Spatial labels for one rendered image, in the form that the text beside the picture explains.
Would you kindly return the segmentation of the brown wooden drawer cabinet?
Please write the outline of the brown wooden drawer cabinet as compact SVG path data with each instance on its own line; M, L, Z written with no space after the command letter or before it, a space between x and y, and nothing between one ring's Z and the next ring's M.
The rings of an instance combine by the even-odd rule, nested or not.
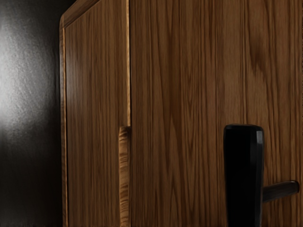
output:
M76 0L60 19L63 227L303 227L303 0Z

